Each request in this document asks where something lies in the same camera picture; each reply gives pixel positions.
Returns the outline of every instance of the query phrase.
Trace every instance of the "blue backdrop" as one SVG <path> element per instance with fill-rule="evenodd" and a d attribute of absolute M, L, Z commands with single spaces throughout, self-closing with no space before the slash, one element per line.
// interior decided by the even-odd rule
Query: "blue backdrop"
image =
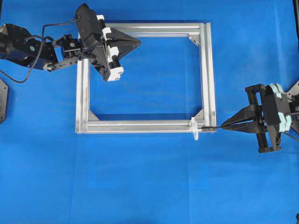
<path fill-rule="evenodd" d="M 212 23 L 218 124 L 248 103 L 244 87 L 299 78 L 292 0 L 85 1 L 106 21 Z M 40 34 L 69 21 L 80 0 L 4 0 L 1 22 Z M 77 36 L 74 24 L 46 34 Z M 121 81 L 92 72 L 91 108 L 103 119 L 184 118 L 201 107 L 199 55 L 183 39 L 142 39 Z M 28 69 L 0 68 L 21 79 Z M 76 135 L 76 67 L 7 79 L 0 125 L 1 224 L 281 224 L 299 212 L 298 143 L 259 154 L 256 137 Z"/>

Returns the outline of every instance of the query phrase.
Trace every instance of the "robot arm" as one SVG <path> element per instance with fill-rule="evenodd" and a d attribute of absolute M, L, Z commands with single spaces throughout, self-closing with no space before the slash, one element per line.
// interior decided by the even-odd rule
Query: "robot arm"
<path fill-rule="evenodd" d="M 119 60 L 138 47 L 141 42 L 114 28 L 108 28 L 104 16 L 96 16 L 86 4 L 76 10 L 75 21 L 80 39 L 63 35 L 58 40 L 45 37 L 41 53 L 41 41 L 36 40 L 25 28 L 4 24 L 0 27 L 0 58 L 25 67 L 55 71 L 87 58 L 103 76 L 104 81 L 119 80 L 124 72 Z M 59 62 L 55 48 L 61 48 L 63 61 Z"/>

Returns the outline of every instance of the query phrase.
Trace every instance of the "metal bar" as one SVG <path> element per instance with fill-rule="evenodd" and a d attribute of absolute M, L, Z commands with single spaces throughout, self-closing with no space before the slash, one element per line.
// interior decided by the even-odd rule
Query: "metal bar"
<path fill-rule="evenodd" d="M 189 120 L 90 120 L 88 126 L 188 126 L 189 122 Z"/>
<path fill-rule="evenodd" d="M 203 116 L 197 116 L 199 132 L 203 126 L 216 126 L 213 55 L 210 24 L 204 23 L 107 23 L 134 37 L 188 37 L 199 46 Z M 190 120 L 101 121 L 89 110 L 90 64 L 78 62 L 76 133 L 192 133 Z"/>
<path fill-rule="evenodd" d="M 211 24 L 200 24 L 201 91 L 205 126 L 216 126 Z"/>
<path fill-rule="evenodd" d="M 107 23 L 133 37 L 189 37 L 199 34 L 199 23 Z"/>
<path fill-rule="evenodd" d="M 90 63 L 88 59 L 78 61 L 77 98 L 76 98 L 76 133 L 87 132 L 89 110 Z"/>

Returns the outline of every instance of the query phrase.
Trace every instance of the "rectangular frame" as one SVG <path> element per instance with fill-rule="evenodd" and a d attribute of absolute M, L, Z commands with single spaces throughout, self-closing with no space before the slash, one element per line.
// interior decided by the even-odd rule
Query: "rectangular frame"
<path fill-rule="evenodd" d="M 90 63 L 78 62 L 76 133 L 195 133 L 216 126 L 214 70 L 210 23 L 107 23 L 133 37 L 187 37 L 199 47 L 202 109 L 190 120 L 101 121 L 89 109 Z"/>

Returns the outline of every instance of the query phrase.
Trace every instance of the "blue cloth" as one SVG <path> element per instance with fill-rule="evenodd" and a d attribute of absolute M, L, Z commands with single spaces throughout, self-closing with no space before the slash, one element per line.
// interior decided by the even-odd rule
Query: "blue cloth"
<path fill-rule="evenodd" d="M 244 87 L 299 78 L 291 0 L 85 1 L 106 21 L 212 24 L 218 124 L 248 104 Z M 80 0 L 4 0 L 1 22 L 40 34 L 69 21 Z M 75 25 L 46 34 L 77 36 Z M 184 119 L 201 108 L 198 51 L 179 38 L 142 39 L 119 82 L 92 71 L 91 109 L 103 119 Z M 26 68 L 0 61 L 21 79 Z M 76 67 L 35 70 L 9 86 L 0 125 L 1 224 L 281 224 L 299 212 L 298 143 L 259 154 L 251 134 L 76 135 Z"/>

